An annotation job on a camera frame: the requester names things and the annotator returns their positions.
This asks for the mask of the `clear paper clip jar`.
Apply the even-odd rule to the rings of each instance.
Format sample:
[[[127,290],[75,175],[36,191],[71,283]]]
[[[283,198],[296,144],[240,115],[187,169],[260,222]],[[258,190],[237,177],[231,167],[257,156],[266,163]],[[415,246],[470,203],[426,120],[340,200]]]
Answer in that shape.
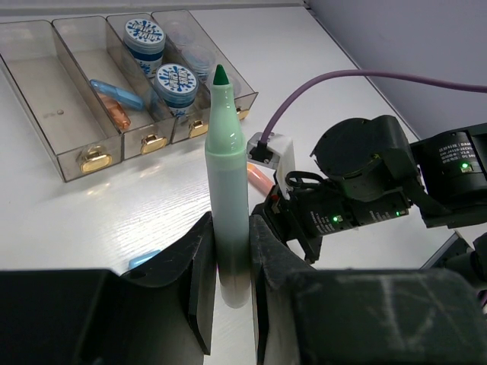
[[[228,80],[231,82],[234,90],[234,98],[238,98],[242,95],[243,84],[241,77],[235,73],[227,73]]]

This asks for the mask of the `blue eraser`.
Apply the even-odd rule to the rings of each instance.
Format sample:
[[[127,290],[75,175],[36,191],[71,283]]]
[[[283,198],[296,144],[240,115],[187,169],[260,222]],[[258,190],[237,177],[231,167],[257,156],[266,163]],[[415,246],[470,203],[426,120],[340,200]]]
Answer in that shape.
[[[143,263],[145,263],[148,260],[155,257],[160,252],[161,252],[160,249],[156,249],[156,250],[144,253],[142,255],[139,255],[133,259],[130,259],[129,264],[128,264],[128,270],[131,271],[132,269],[137,268],[138,266],[142,265]]]

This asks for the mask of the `blue highlighter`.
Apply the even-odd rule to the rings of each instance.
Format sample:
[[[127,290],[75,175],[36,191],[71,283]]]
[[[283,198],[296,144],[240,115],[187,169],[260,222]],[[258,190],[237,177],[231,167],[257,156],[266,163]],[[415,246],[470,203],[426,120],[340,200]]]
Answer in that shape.
[[[96,79],[91,79],[90,83],[96,92],[111,97],[118,103],[134,110],[143,110],[145,108],[143,99],[133,92]]]

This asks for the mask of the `teal green marker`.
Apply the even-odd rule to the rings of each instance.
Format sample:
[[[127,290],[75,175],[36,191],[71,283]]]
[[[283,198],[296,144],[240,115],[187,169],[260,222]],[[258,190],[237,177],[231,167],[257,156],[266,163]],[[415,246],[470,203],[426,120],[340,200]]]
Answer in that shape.
[[[211,85],[205,162],[221,296],[238,309],[250,298],[251,282],[247,143],[223,65],[216,67]]]

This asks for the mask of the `pink orange highlighter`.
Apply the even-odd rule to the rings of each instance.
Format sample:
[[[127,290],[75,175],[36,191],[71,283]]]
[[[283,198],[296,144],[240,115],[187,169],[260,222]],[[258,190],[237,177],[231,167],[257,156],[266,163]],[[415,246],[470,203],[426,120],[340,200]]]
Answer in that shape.
[[[264,196],[267,196],[274,186],[274,182],[251,163],[247,164],[247,177],[249,183]]]

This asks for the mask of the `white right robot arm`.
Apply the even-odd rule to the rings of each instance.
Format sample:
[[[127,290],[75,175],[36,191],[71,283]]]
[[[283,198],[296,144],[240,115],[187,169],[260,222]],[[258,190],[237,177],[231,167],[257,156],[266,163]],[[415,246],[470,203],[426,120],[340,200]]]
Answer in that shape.
[[[425,226],[486,221],[486,127],[474,125],[410,143],[392,116],[351,118],[319,139],[319,173],[290,170],[254,208],[282,242],[297,240],[308,262],[322,239],[404,217],[417,207]]]

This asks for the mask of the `blue label putty jar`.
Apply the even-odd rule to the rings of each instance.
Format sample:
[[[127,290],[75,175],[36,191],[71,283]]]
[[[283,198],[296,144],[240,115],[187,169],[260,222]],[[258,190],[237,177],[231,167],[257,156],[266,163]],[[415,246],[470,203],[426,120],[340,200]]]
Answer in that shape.
[[[189,68],[177,63],[161,65],[154,84],[158,95],[176,117],[189,112],[199,89],[199,79]]]

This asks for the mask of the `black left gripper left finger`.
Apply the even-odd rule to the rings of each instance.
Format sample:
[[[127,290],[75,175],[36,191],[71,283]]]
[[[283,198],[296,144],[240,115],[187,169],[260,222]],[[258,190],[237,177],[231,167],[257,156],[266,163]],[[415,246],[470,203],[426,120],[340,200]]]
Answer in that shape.
[[[212,216],[117,275],[108,269],[3,271],[3,364],[201,364],[210,354]]]

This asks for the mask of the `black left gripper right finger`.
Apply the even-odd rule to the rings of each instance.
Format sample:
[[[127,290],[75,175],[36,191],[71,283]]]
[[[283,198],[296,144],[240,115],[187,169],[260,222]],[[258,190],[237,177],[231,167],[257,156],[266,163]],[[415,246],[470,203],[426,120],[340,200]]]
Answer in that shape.
[[[317,270],[250,218],[258,364],[484,364],[486,320],[456,272]]]

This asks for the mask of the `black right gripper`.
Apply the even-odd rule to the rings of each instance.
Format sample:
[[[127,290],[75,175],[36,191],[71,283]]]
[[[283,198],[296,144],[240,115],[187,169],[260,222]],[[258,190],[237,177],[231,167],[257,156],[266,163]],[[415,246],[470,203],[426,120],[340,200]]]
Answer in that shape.
[[[315,173],[291,171],[285,181],[291,184],[289,198],[275,184],[252,214],[262,217],[285,246],[297,240],[306,262],[320,258],[324,236],[402,217],[411,208],[411,201],[399,190],[360,202],[344,196],[334,182]]]

